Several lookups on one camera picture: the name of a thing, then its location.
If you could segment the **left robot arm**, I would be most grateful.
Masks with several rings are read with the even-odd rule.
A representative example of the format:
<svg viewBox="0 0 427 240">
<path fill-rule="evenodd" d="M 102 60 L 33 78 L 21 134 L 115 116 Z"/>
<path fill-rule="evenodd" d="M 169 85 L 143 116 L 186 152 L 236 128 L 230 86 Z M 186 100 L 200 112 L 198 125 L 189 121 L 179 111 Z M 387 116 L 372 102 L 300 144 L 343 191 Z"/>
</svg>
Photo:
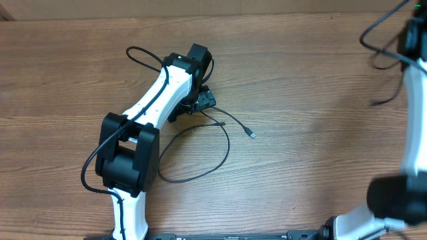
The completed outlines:
<svg viewBox="0 0 427 240">
<path fill-rule="evenodd" d="M 187 55 L 160 61 L 159 76 L 147 93 L 121 115 L 108 113 L 94 151 L 102 194 L 113 200 L 115 227 L 108 239 L 146 239 L 145 194 L 159 168 L 159 132 L 165 122 L 216 105 L 205 82 L 214 68 L 207 47 L 194 43 Z"/>
</svg>

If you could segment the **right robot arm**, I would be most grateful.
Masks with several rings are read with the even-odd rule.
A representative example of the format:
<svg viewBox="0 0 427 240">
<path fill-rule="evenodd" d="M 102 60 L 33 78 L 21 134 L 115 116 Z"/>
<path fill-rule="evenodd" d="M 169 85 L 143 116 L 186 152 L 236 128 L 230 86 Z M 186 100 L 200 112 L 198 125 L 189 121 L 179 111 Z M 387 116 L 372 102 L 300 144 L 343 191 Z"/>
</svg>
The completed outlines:
<svg viewBox="0 0 427 240">
<path fill-rule="evenodd" d="M 426 2 L 418 1 L 405 28 L 398 34 L 396 52 L 368 44 L 366 36 L 405 6 L 402 1 L 360 36 L 360 44 L 375 55 L 394 58 L 401 65 L 408 118 L 400 172 L 370 183 L 366 201 L 351 212 L 329 218 L 309 239 L 379 239 L 426 222 Z"/>
</svg>

